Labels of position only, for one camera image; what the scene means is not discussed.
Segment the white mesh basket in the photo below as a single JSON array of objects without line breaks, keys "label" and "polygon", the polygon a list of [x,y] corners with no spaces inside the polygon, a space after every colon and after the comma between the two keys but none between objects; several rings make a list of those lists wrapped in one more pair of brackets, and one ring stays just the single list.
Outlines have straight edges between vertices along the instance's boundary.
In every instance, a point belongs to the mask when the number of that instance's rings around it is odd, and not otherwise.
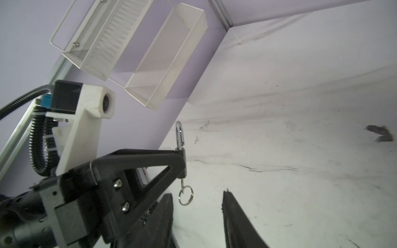
[{"label": "white mesh basket", "polygon": [[[50,43],[76,0],[51,36]],[[95,0],[62,54],[75,66],[106,81],[153,0]]]},{"label": "white mesh basket", "polygon": [[125,90],[157,110],[207,30],[204,10],[178,4],[164,22]]}]

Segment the metal rail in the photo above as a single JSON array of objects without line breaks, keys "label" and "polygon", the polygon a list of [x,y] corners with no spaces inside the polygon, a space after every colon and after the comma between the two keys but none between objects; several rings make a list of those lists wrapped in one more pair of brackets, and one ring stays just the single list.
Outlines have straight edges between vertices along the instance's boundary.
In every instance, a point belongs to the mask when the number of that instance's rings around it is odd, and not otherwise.
[{"label": "metal rail", "polygon": [[[44,85],[54,84],[56,80],[65,79],[72,65],[72,63],[70,63],[64,56],[61,55],[47,76]],[[7,171],[12,166],[12,163],[29,137],[29,132],[32,125],[31,113],[33,112],[36,102],[36,100],[32,101],[11,137],[8,139],[4,149],[0,153],[0,182],[5,177]]]}]

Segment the screw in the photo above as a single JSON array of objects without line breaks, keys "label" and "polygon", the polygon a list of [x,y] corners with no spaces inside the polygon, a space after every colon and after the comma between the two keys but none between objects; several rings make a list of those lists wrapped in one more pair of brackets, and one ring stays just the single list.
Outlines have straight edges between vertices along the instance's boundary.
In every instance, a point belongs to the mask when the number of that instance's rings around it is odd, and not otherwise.
[{"label": "screw", "polygon": [[120,178],[118,178],[116,181],[114,181],[113,187],[121,188],[122,185],[123,185],[123,182],[121,181]]},{"label": "screw", "polygon": [[124,213],[127,213],[127,212],[129,211],[129,202],[125,202],[124,205],[123,205],[123,207],[121,208],[121,210],[122,210]]}]

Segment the bolt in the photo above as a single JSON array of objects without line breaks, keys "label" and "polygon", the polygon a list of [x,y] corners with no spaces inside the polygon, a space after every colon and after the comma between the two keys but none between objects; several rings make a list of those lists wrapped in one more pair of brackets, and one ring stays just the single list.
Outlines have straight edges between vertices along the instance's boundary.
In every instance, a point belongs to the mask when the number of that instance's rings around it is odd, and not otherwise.
[{"label": "bolt", "polygon": [[113,187],[121,188],[122,185],[123,185],[123,182],[121,181],[120,178],[118,178],[116,181],[114,181]]},{"label": "bolt", "polygon": [[121,210],[122,210],[124,213],[127,213],[127,212],[129,211],[129,202],[125,202],[125,203],[123,204],[123,207],[121,208]]}]

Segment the marble surface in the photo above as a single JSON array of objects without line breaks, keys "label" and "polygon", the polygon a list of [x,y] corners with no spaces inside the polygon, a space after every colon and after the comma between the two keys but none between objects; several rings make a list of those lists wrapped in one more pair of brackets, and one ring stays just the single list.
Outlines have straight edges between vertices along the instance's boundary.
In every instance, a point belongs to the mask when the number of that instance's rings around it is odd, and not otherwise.
[{"label": "marble surface", "polygon": [[396,24],[378,0],[228,31],[177,118],[195,192],[167,190],[180,247],[225,247],[227,189],[272,248],[395,246],[396,143],[364,128],[397,135]]}]

